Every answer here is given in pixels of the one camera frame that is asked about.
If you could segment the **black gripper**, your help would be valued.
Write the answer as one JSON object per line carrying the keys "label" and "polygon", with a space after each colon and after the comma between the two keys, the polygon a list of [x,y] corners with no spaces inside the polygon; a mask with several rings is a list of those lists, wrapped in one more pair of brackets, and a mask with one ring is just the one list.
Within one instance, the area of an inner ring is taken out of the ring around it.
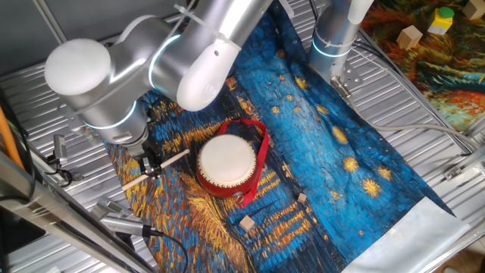
{"label": "black gripper", "polygon": [[142,153],[136,156],[136,161],[146,177],[160,178],[163,175],[163,169],[160,167],[162,163],[161,158],[152,147],[143,148]]}

